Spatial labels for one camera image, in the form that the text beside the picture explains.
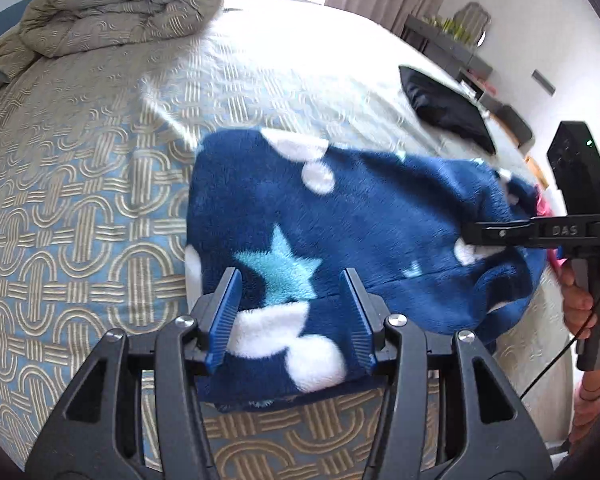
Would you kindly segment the person's right hand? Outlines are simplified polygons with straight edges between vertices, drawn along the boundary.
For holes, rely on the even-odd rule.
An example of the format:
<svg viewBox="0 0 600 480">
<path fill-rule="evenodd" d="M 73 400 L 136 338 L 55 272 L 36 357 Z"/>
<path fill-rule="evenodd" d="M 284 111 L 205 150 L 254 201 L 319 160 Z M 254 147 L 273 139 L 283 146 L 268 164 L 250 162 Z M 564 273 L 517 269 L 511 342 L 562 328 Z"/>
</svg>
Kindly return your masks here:
<svg viewBox="0 0 600 480">
<path fill-rule="evenodd" d="M 577 285 L 570 260 L 562 265 L 559 281 L 562 286 L 562 314 L 565 326 L 580 340 L 588 339 L 597 324 L 598 315 L 591 314 L 594 298 Z"/>
</svg>

